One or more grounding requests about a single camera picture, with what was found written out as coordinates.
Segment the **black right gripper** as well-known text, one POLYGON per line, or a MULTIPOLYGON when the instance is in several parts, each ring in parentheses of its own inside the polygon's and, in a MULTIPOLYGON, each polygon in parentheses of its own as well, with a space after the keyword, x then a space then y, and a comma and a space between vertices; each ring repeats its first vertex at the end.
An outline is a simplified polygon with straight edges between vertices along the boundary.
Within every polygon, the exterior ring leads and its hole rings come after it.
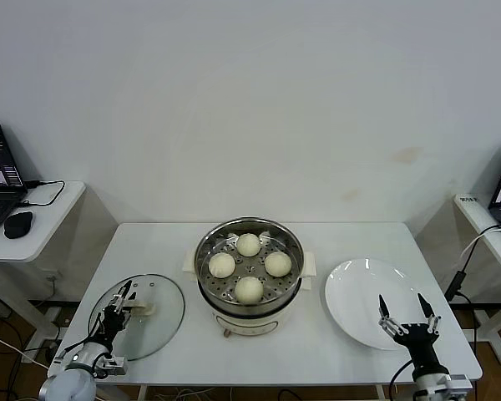
POLYGON ((433 344, 439 338, 438 324, 441 317, 435 313, 431 304, 421 294, 417 294, 423 315, 427 323, 413 323, 402 325, 391 317, 387 304, 382 295, 379 295, 379 326, 394 342, 407 348, 414 366, 413 375, 429 375, 436 373, 447 374, 438 360, 433 344))

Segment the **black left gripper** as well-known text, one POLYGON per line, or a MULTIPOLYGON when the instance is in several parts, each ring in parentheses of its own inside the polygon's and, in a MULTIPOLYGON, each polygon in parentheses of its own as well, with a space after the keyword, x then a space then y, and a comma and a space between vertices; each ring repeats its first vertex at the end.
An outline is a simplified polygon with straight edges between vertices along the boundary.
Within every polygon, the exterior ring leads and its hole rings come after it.
POLYGON ((132 286, 128 280, 114 295, 110 306, 104 309, 104 318, 99 324, 97 337, 103 340, 114 340, 117 334, 125 329, 129 314, 135 307, 136 292, 127 297, 132 286))

